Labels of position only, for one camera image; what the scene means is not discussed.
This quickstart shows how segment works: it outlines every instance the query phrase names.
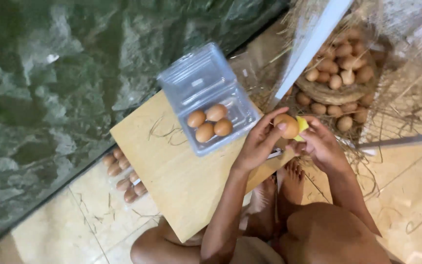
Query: person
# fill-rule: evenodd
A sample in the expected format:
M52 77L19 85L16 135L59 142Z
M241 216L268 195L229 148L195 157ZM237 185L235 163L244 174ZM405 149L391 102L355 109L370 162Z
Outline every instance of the person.
M305 172L293 159L276 172L277 186L268 178L253 191L250 206L242 209L250 171L266 161L286 127L273 127L271 121L286 111L268 113L249 132L205 229L180 243L161 219L132 245L132 262L390 264L388 252L376 240L381 234L354 171L335 136L315 117L304 117L309 129L300 135L305 142L291 141L286 148L307 153L326 173L333 204L301 205Z

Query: wooden cutting board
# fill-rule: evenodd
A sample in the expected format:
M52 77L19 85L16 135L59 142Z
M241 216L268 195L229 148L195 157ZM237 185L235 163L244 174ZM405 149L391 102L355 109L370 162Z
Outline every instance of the wooden cutting board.
M180 128L160 91L110 133L177 237L185 242L211 220L245 136L197 157ZM294 153L286 151L252 171L247 192L293 157Z

